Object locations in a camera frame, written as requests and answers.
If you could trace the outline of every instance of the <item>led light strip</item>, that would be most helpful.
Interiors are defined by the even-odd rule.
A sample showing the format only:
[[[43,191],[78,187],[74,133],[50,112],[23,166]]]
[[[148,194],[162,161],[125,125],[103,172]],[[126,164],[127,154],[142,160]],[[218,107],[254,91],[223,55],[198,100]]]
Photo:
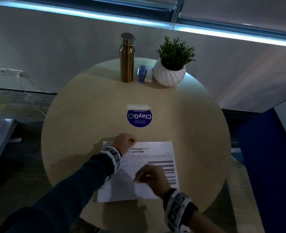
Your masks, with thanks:
[[[23,9],[36,10],[36,11],[45,11],[45,12],[64,14],[64,15],[73,15],[73,16],[79,16],[79,17],[85,17],[85,18],[91,18],[91,19],[113,21],[113,22],[118,22],[118,23],[130,23],[130,24],[155,27],[155,28],[171,29],[171,23],[162,22],[162,21],[139,19],[139,18],[134,18],[134,17],[120,16],[120,15],[110,15],[110,14],[103,14],[103,13],[92,12],[92,11],[81,11],[81,10],[76,10],[76,9],[71,9],[71,8],[49,6],[49,5],[30,3],[30,2],[24,2],[24,1],[0,0],[0,6],[16,7],[16,8],[23,8]],[[251,42],[257,42],[257,43],[266,43],[266,44],[273,44],[273,45],[278,45],[278,46],[286,46],[286,40],[284,39],[263,37],[263,36],[250,35],[250,34],[244,34],[244,33],[235,33],[231,31],[223,31],[223,30],[217,30],[217,29],[212,29],[212,28],[203,28],[203,27],[195,27],[195,26],[184,25],[184,24],[176,24],[174,30],[188,32],[188,33],[198,33],[198,34],[216,36],[216,37],[222,37],[222,38],[251,41]]]

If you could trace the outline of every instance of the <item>circular sticker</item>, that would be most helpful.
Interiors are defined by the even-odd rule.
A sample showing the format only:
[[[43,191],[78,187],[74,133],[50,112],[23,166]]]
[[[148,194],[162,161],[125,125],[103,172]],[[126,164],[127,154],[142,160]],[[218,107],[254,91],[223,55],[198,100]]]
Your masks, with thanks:
[[[152,121],[152,112],[150,110],[128,110],[127,119],[128,122],[135,127],[146,127]]]

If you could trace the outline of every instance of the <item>table top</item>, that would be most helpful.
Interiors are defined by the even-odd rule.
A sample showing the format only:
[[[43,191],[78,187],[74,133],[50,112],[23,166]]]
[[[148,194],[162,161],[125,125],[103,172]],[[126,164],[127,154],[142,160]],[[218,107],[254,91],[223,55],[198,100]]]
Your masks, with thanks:
[[[136,58],[133,82],[120,80],[119,59],[92,66],[56,96],[45,118],[41,149],[51,184],[78,170],[103,141],[119,133],[138,141],[172,141],[180,189],[200,211],[216,198],[229,172],[231,143],[225,117],[207,89],[186,73],[175,87],[140,84],[136,69],[155,60]],[[144,127],[127,120],[127,105],[147,104],[152,122]],[[97,203],[97,192],[81,218],[111,232],[166,232],[162,201]]]

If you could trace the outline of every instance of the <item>blue sweater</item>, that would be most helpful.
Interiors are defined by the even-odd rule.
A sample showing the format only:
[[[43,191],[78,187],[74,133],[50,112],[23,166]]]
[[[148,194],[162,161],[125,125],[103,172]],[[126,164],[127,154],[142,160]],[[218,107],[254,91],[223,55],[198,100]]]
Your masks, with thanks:
[[[104,154],[97,154],[68,178],[60,181],[32,207],[9,215],[0,233],[68,233],[93,193],[103,184],[113,167]]]

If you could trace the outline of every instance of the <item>paper sheet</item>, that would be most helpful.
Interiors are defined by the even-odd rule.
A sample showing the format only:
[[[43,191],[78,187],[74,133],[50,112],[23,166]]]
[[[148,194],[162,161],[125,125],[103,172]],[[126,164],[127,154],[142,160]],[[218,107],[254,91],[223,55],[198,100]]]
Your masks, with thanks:
[[[112,142],[103,142],[103,147]],[[137,171],[145,164],[161,166],[172,188],[179,188],[171,141],[137,142],[121,160],[117,173],[104,189],[98,191],[98,202],[157,199],[145,183],[134,182]]]

